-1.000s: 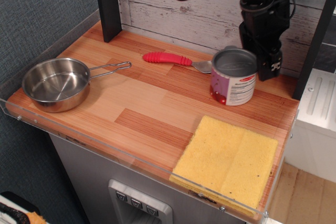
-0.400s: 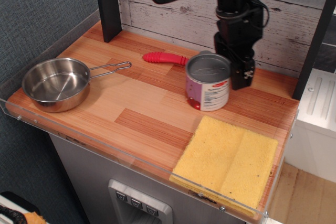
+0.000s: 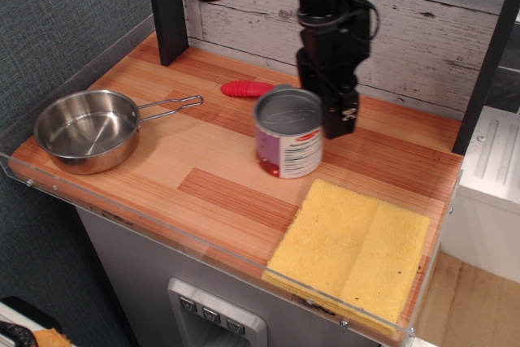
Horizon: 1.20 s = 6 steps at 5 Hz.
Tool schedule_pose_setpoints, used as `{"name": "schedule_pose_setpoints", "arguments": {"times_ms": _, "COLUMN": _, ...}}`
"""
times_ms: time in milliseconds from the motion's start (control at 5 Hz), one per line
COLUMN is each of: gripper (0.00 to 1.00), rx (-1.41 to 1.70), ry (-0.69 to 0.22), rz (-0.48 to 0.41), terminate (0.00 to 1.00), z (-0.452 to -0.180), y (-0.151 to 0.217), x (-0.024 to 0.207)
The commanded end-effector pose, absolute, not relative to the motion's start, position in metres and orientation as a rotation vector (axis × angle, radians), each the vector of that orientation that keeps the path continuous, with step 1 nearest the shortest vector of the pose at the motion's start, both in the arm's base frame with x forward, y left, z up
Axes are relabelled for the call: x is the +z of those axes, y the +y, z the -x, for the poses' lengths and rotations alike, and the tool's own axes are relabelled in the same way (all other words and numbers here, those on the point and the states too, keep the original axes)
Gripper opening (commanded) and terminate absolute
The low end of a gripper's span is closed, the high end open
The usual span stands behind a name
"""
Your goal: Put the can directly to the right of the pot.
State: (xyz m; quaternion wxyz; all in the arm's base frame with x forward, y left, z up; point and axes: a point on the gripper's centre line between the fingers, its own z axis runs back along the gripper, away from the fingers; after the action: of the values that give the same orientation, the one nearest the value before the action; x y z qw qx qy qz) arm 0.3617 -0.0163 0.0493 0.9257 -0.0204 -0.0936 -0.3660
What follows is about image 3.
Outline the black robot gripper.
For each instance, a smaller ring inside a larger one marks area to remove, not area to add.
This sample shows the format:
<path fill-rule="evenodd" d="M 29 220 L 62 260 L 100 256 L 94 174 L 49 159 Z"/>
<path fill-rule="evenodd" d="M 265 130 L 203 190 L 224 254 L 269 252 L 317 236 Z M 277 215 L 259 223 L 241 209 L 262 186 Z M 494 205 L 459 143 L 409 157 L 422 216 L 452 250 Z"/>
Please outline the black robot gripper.
<path fill-rule="evenodd" d="M 372 4 L 344 0 L 333 14 L 298 12 L 303 47 L 297 52 L 301 86 L 320 97 L 327 139 L 355 130 L 359 112 L 356 68 L 370 56 Z"/>

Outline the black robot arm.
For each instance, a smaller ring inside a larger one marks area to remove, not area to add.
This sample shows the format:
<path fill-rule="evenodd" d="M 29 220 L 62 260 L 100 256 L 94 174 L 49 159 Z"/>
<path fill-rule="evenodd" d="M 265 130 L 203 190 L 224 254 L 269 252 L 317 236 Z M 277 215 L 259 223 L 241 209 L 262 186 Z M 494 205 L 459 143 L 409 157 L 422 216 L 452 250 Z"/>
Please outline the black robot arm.
<path fill-rule="evenodd" d="M 368 0 L 299 0 L 301 86 L 317 94 L 327 138 L 350 134 L 359 112 L 356 68 L 370 56 L 378 15 Z"/>

